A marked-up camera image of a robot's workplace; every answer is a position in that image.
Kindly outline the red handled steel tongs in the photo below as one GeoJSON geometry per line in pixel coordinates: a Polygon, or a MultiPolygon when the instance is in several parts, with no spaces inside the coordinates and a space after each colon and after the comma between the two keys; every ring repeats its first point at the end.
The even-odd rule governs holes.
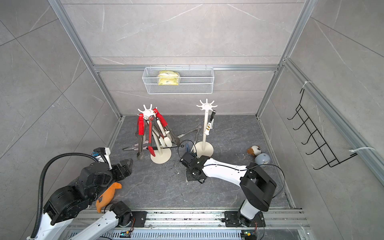
{"type": "Polygon", "coordinates": [[[176,146],[179,146],[181,144],[181,141],[178,137],[176,137],[172,131],[172,129],[170,128],[170,126],[168,125],[167,121],[165,120],[165,118],[160,114],[159,110],[157,108],[154,108],[153,109],[157,119],[159,119],[165,129],[165,131],[167,132],[167,135],[168,137],[172,140],[172,143],[175,144],[176,146]]]}

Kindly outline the slim white tongs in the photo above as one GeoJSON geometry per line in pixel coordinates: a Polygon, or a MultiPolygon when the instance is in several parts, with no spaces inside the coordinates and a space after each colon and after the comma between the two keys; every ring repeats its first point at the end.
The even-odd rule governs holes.
{"type": "Polygon", "coordinates": [[[208,121],[208,124],[207,124],[206,129],[205,129],[205,135],[206,136],[208,136],[210,134],[210,130],[213,126],[215,115],[216,115],[216,111],[212,111],[211,116],[210,116],[210,120],[208,121]]]}

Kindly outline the cream utensil stand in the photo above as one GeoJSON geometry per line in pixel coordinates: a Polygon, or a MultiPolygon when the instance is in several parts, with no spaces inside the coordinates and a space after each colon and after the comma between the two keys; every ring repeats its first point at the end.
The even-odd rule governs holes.
{"type": "Polygon", "coordinates": [[[201,156],[208,156],[211,157],[214,153],[214,147],[207,142],[207,136],[205,135],[205,129],[208,124],[208,121],[210,120],[210,116],[212,111],[215,111],[214,108],[217,106],[214,106],[214,102],[211,103],[208,102],[208,99],[206,99],[206,102],[203,103],[200,100],[200,105],[197,105],[197,107],[201,108],[202,111],[205,111],[205,117],[204,117],[204,129],[203,129],[203,140],[201,142],[198,142],[194,146],[194,150],[197,153],[197,157],[201,156]]]}
{"type": "MultiPolygon", "coordinates": [[[[146,107],[145,105],[143,105],[143,107],[144,108],[142,110],[138,109],[138,111],[140,112],[140,114],[144,114],[144,120],[145,120],[144,144],[145,144],[145,140],[147,140],[148,145],[149,145],[149,123],[148,123],[148,120],[149,120],[149,117],[153,115],[154,116],[153,121],[155,121],[155,123],[157,123],[157,117],[153,111],[154,108],[152,105],[150,105],[149,107],[146,107]]],[[[172,151],[171,151],[171,149],[161,149],[162,146],[161,146],[160,141],[157,138],[155,132],[153,131],[153,129],[152,129],[152,146],[158,147],[158,150],[155,150],[156,156],[152,157],[150,154],[150,158],[155,164],[164,164],[171,158],[172,151]]]]}

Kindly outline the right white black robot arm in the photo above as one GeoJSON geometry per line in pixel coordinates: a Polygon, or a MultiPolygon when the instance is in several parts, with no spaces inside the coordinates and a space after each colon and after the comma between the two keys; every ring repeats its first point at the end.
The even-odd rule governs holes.
{"type": "Polygon", "coordinates": [[[264,227],[263,212],[270,208],[277,183],[256,163],[236,166],[219,162],[208,156],[197,157],[185,153],[180,163],[186,168],[187,179],[203,184],[207,178],[216,178],[241,188],[246,199],[240,209],[225,212],[227,226],[264,227]]]}

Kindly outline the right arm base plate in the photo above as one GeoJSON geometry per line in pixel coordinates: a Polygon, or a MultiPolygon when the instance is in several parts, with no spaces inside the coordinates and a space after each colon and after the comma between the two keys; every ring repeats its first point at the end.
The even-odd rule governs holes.
{"type": "Polygon", "coordinates": [[[258,212],[253,219],[249,220],[239,211],[225,211],[224,217],[221,219],[222,223],[227,228],[229,227],[265,227],[265,218],[262,212],[258,212]]]}

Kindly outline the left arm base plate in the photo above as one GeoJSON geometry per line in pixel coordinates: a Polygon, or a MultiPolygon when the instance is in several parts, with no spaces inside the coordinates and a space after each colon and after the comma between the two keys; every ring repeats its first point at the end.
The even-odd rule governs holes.
{"type": "Polygon", "coordinates": [[[133,211],[119,218],[119,227],[143,228],[147,219],[147,211],[133,211]]]}

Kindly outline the red sleeved steel tongs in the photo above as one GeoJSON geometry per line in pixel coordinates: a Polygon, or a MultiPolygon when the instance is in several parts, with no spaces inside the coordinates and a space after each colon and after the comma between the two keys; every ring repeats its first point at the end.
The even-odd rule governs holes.
{"type": "Polygon", "coordinates": [[[137,153],[138,160],[141,160],[143,158],[144,134],[145,134],[144,114],[139,114],[139,118],[138,118],[139,149],[137,153]]]}

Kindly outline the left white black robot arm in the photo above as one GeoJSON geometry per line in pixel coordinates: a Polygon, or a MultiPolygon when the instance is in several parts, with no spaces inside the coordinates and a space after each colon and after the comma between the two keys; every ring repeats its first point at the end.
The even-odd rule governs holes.
{"type": "Polygon", "coordinates": [[[132,174],[131,159],[112,165],[109,155],[109,148],[97,148],[91,155],[65,153],[46,163],[39,180],[36,222],[32,234],[28,236],[29,240],[59,239],[81,211],[87,209],[99,197],[105,200],[108,189],[113,184],[132,174]],[[92,159],[93,163],[83,168],[80,175],[67,186],[56,190],[44,203],[44,181],[49,166],[54,161],[68,156],[86,157],[92,159]]]}

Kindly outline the long steel white tongs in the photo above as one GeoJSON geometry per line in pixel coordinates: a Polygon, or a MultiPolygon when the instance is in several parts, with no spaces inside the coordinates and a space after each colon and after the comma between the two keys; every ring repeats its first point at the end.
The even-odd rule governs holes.
{"type": "Polygon", "coordinates": [[[164,138],[163,138],[163,136],[161,134],[161,131],[158,128],[157,123],[155,123],[155,121],[153,121],[153,128],[154,128],[153,131],[155,132],[157,138],[159,139],[162,148],[167,147],[167,145],[166,145],[166,143],[164,141],[164,138]]]}

